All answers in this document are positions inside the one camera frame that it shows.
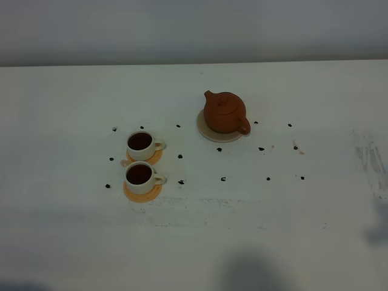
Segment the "teapot saucer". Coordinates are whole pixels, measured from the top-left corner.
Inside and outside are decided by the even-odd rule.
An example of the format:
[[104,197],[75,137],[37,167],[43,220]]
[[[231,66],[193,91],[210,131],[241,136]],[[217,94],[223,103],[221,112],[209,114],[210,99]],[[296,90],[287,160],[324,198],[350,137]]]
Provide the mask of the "teapot saucer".
[[230,133],[219,133],[215,132],[214,130],[210,129],[209,126],[207,126],[205,122],[204,117],[204,111],[203,109],[198,114],[196,118],[196,126],[198,128],[198,131],[207,139],[215,142],[231,142],[235,141],[236,139],[242,137],[242,133],[239,131],[230,132]]

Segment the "teapot handle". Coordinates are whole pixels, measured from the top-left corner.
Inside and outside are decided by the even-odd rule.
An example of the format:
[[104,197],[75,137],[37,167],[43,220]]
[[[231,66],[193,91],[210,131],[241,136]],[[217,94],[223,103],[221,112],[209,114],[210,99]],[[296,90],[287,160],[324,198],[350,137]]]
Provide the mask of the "teapot handle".
[[243,135],[247,135],[248,133],[250,133],[250,124],[248,122],[248,119],[245,116],[239,117],[238,119],[244,124],[245,128],[240,126],[237,130]]

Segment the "dark tea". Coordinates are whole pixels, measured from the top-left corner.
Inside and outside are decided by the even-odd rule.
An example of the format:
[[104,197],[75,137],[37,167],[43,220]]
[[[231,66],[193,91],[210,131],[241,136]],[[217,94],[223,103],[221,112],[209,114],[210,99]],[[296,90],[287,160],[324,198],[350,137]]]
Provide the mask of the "dark tea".
[[131,136],[128,140],[128,146],[133,150],[144,150],[152,142],[152,137],[144,132],[139,132]]
[[129,168],[127,180],[134,185],[141,185],[147,182],[152,176],[152,170],[146,165],[135,165]]

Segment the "gray wall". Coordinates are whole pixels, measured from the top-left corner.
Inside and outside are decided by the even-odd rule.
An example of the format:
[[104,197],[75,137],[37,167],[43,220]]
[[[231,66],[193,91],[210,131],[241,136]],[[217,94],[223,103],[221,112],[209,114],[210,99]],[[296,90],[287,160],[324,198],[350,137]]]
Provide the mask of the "gray wall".
[[387,56],[387,0],[0,2],[0,65]]

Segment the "teapot lid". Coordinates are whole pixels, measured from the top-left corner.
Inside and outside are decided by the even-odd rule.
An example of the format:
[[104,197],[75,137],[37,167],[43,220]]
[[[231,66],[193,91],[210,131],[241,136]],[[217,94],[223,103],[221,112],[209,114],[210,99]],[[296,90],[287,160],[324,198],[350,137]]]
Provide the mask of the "teapot lid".
[[219,93],[219,95],[215,104],[215,112],[217,114],[229,114],[239,106],[240,99],[236,95],[229,92]]

